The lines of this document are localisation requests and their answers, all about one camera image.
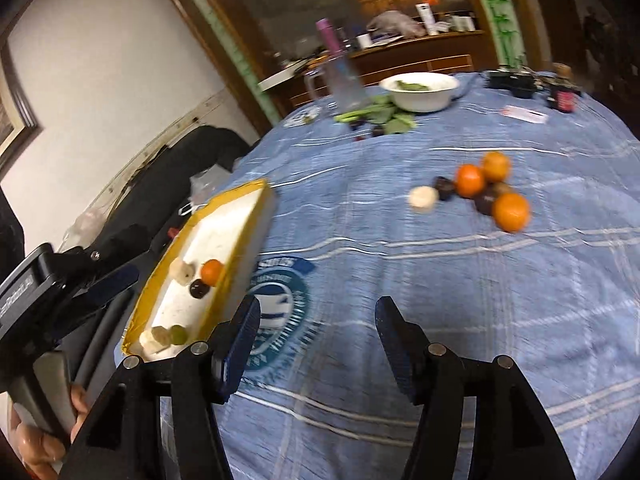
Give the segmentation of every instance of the doorway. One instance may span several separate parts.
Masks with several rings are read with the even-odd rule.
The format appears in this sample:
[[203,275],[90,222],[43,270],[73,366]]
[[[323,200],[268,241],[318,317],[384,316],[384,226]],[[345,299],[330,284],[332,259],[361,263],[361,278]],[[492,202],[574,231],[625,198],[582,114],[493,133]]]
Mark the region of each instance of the doorway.
[[575,0],[538,0],[545,20],[553,62],[564,63],[578,76],[588,74],[586,42]]

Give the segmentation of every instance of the orange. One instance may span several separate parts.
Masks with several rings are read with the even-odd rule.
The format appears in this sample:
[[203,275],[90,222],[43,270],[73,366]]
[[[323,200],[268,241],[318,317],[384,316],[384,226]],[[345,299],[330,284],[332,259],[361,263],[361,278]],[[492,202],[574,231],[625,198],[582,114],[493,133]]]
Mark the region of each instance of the orange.
[[501,152],[489,152],[482,159],[482,172],[489,182],[503,182],[511,173],[511,161]]
[[200,279],[209,286],[216,286],[220,273],[222,272],[222,263],[218,260],[209,260],[204,262],[200,268]]
[[480,193],[486,182],[482,171],[473,164],[463,164],[456,173],[456,191],[464,198],[471,198]]
[[522,231],[529,223],[529,202],[517,193],[505,193],[494,202],[494,220],[503,231]]

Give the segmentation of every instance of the blue tablecloth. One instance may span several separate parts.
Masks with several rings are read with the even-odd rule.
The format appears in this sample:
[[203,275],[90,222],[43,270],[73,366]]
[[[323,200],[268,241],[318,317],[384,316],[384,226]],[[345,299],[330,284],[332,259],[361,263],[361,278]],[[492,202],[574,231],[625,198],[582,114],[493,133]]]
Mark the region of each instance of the blue tablecloth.
[[[481,77],[471,86],[404,135],[354,142],[366,128],[329,118],[278,126],[232,175],[228,187],[265,176],[278,195],[252,287],[268,316],[239,392],[216,409],[236,480],[400,478],[420,408],[376,333],[383,295],[460,356],[513,356],[577,478],[597,478],[626,439],[640,412],[639,144],[588,96],[562,114]],[[503,117],[507,104],[548,123]],[[408,206],[412,187],[490,150],[513,161],[525,232],[460,198]],[[472,433],[470,406],[460,475]]]

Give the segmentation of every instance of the yellow tray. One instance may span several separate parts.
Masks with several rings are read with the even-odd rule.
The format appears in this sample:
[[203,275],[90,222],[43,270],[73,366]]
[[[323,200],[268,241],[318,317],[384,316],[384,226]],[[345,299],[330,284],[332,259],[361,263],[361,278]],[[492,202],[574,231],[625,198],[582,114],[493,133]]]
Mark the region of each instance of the yellow tray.
[[[152,326],[186,325],[186,344],[190,344],[206,340],[218,323],[231,319],[248,288],[274,209],[275,193],[262,179],[225,191],[194,213],[147,280],[127,326],[122,351],[140,355],[145,361],[174,357],[186,345],[148,355],[138,341],[142,332]],[[209,259],[224,264],[218,284],[202,300],[192,298],[188,286],[169,277],[169,265],[178,257],[195,265],[196,277],[201,264]]]

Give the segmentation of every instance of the finger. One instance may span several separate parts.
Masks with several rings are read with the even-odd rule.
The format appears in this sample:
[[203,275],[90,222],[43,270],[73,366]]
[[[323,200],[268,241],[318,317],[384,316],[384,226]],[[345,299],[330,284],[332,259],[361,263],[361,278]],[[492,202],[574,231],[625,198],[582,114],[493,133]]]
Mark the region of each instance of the finger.
[[86,416],[87,416],[86,413],[78,414],[78,420],[76,420],[76,424],[73,426],[73,428],[71,428],[70,438],[72,443],[76,439],[76,436],[78,436],[78,431],[80,431],[80,428],[82,428],[82,425],[84,424],[84,420],[86,419]]
[[29,465],[55,462],[65,455],[65,447],[40,428],[21,422],[15,430],[18,452]]
[[15,411],[14,405],[11,405],[11,418],[9,419],[9,428],[11,431],[15,431],[15,428],[18,427],[18,424],[21,423],[20,415]]
[[80,384],[71,385],[71,403],[78,413],[89,412],[89,404],[86,402],[86,390]]
[[40,480],[58,480],[58,473],[49,464],[27,464],[34,475]]

